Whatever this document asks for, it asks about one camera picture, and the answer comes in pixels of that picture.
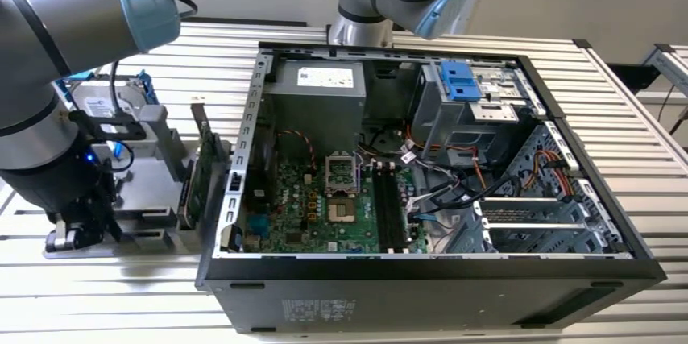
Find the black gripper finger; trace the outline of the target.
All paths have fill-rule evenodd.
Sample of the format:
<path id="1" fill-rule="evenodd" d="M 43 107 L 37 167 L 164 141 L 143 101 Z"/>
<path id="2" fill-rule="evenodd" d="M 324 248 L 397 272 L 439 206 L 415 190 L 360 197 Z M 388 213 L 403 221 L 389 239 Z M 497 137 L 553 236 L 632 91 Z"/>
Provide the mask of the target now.
<path id="1" fill-rule="evenodd" d="M 115 220 L 113 200 L 116 199 L 113 175 L 101 173 L 97 180 L 97 217 L 103 229 L 109 233 L 116 243 L 123 238 L 123 230 Z"/>
<path id="2" fill-rule="evenodd" d="M 104 230 L 96 222 L 69 222 L 56 214 L 55 229 L 47 235 L 45 252 L 77 251 L 99 244 Z"/>

